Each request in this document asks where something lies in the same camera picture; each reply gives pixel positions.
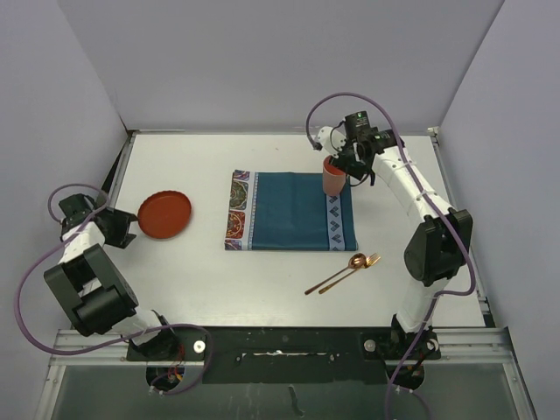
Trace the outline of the pink plastic cup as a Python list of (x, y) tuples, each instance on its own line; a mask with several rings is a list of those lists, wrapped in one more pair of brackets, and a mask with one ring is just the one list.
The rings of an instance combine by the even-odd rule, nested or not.
[(346, 184), (347, 175), (331, 164), (331, 157), (323, 161), (322, 183), (323, 191), (327, 196), (337, 196)]

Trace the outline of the red round plate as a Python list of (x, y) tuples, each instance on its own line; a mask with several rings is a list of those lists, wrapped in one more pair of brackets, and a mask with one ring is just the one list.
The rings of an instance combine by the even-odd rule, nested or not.
[(167, 240), (180, 234), (193, 212), (191, 201), (178, 191), (155, 192), (140, 205), (136, 217), (142, 232), (155, 240)]

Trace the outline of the blue patterned placemat cloth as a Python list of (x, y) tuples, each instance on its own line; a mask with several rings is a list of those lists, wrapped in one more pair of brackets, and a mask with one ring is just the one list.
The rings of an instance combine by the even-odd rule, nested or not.
[(224, 248), (356, 251), (352, 192), (323, 191), (319, 173), (232, 173)]

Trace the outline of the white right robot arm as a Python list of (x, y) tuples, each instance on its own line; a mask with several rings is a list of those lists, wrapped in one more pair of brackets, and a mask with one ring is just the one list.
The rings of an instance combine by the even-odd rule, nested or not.
[(383, 181), (416, 227), (403, 251), (410, 281), (395, 315), (400, 329), (389, 336), (392, 352), (408, 358), (421, 346), (417, 332), (431, 322), (434, 295), (466, 264), (473, 218), (432, 188), (393, 130), (371, 126), (365, 111), (346, 116), (342, 125), (344, 132), (325, 126), (315, 137), (329, 164), (359, 181)]

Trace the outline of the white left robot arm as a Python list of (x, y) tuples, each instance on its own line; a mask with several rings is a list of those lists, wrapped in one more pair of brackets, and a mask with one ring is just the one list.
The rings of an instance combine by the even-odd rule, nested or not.
[(144, 310), (129, 283), (110, 259), (106, 245), (126, 249), (133, 213), (100, 208), (83, 193), (59, 202), (64, 214), (59, 262), (44, 279), (72, 326), (83, 336), (117, 333), (148, 359), (166, 360), (179, 350), (179, 338), (165, 317)]

